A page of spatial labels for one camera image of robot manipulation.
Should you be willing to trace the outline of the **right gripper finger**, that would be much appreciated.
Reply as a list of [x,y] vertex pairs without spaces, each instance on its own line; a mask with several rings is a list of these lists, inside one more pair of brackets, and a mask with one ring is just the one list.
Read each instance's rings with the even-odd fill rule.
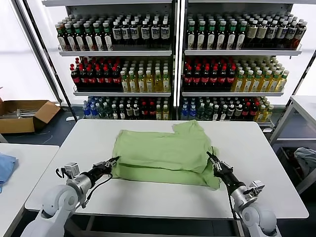
[[206,152],[208,155],[208,159],[213,165],[214,170],[218,170],[218,158],[211,152]]
[[218,159],[218,170],[217,171],[227,171],[230,170],[232,171],[233,168],[226,164],[224,161]]

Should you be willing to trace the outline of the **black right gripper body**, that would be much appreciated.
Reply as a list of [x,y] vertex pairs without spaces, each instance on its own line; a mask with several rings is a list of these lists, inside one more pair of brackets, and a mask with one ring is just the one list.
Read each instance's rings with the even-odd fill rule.
[[226,185],[228,192],[234,192],[237,188],[245,186],[245,184],[234,176],[232,168],[214,168],[214,176],[220,178]]

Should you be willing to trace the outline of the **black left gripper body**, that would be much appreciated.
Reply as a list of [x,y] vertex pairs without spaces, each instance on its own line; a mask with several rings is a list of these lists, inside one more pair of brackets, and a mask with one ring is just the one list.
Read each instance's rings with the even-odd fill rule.
[[109,174],[109,166],[105,164],[93,165],[92,169],[88,171],[87,176],[91,182],[98,181],[103,175]]

